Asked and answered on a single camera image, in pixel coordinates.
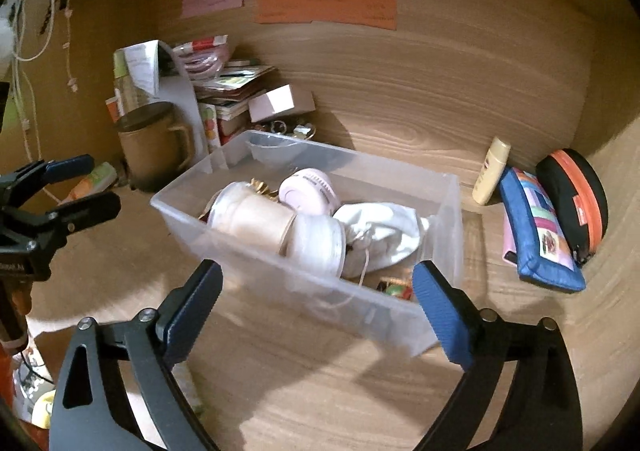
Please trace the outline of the left hand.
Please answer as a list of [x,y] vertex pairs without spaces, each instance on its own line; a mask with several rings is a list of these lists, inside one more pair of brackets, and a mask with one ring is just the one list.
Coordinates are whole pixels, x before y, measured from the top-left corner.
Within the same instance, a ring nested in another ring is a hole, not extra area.
[[32,310],[32,281],[1,281],[1,324],[9,338],[26,329],[26,315]]

